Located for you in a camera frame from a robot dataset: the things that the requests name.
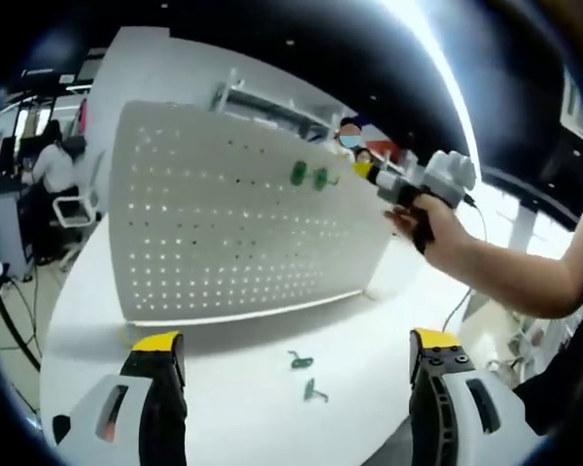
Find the white table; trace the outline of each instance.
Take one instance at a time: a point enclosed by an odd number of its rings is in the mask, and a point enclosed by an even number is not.
[[[189,465],[361,465],[407,416],[410,329],[440,328],[465,292],[394,238],[368,288],[373,299],[183,328]],[[119,372],[124,327],[104,219],[48,330],[41,414],[51,445],[51,419]],[[314,357],[313,366],[292,371],[288,350]],[[311,378],[327,404],[303,401]]]

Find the white pegboard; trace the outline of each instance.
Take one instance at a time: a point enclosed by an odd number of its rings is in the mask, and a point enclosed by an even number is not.
[[[327,168],[291,183],[292,167]],[[325,149],[193,106],[131,102],[110,244],[125,318],[255,316],[360,292],[391,237],[375,186]]]

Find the face mask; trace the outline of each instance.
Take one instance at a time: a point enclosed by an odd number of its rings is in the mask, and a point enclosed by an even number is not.
[[[360,135],[339,136],[339,141],[341,142],[341,146],[348,149],[362,146],[362,137]]]

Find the ceiling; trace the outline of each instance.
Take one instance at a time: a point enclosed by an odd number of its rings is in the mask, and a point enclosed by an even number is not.
[[[552,216],[561,215],[561,207],[578,216],[583,157],[570,161],[552,188],[540,179],[562,139],[562,60],[540,34],[506,11],[470,0],[418,4],[462,90],[485,180],[541,199]],[[175,37],[235,50],[302,78],[412,147],[422,161],[438,149],[468,153],[434,64],[379,1],[137,5],[111,15],[81,15],[87,17],[89,45],[107,47],[121,25],[166,26]]]

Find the white shirt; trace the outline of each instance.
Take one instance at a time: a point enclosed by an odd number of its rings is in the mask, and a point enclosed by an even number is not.
[[[344,148],[334,139],[324,141],[323,143],[320,144],[320,146],[322,146],[323,148],[325,148],[334,155],[345,158],[350,163],[354,163],[356,160],[354,157],[354,153],[351,150]]]
[[[71,156],[56,144],[50,144],[39,154],[32,173],[24,173],[21,180],[33,184],[43,179],[48,192],[57,193],[76,184],[74,162]]]

